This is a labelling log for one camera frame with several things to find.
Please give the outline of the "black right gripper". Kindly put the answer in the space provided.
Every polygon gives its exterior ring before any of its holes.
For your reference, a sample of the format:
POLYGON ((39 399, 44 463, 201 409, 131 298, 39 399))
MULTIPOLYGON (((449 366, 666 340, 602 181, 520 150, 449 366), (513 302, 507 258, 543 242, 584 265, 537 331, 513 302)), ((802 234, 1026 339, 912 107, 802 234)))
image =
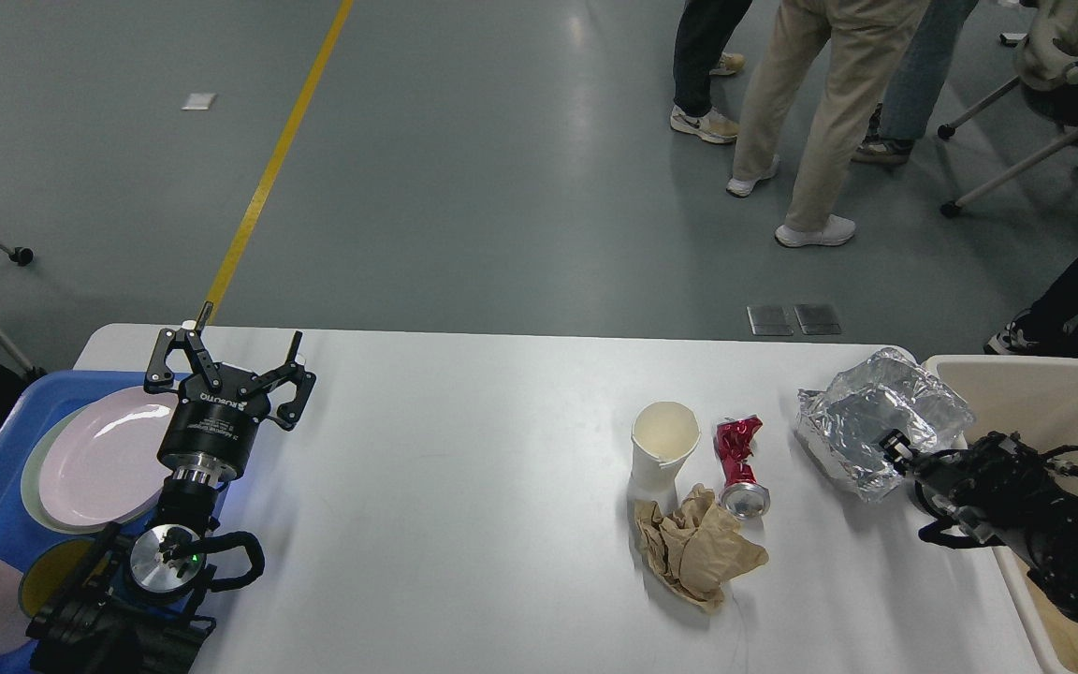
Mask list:
POLYGON ((950 549, 991 548, 1024 541, 1024 534, 1054 503, 1054 479, 1044 456, 1018 432, 989 432, 970 448, 920 455, 894 428, 881 454, 898 474, 912 476, 932 523, 917 529, 923 542, 950 549))

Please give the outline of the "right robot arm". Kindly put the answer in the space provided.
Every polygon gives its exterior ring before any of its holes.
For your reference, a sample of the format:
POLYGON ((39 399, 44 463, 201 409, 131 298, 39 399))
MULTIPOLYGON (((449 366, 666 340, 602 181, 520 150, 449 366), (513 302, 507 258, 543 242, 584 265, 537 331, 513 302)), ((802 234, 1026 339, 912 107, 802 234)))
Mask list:
POLYGON ((970 448, 921 453, 892 430, 880 439, 886 460, 915 483, 932 523, 920 540, 950 549, 1006 547, 1027 578, 1078 623, 1078 495, 1060 476, 1078 478, 1066 460, 1074 445, 1028 448, 1018 432, 989 432, 970 448))

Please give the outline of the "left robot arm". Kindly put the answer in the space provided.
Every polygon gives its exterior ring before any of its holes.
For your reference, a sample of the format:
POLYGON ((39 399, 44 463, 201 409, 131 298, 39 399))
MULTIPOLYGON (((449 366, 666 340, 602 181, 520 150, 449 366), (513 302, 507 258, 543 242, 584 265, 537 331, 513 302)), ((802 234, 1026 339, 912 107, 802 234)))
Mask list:
POLYGON ((103 526, 36 613, 26 633, 37 673, 186 673, 217 624, 198 613, 207 594, 235 592, 265 570, 255 535, 219 533, 215 507, 244 477, 262 422, 294 430, 316 376, 299 362, 300 331, 265 373, 215 361, 202 341, 212 311, 206 302, 196 320, 155 341, 146 393, 177 396, 155 452, 168 476, 146 528, 103 526))

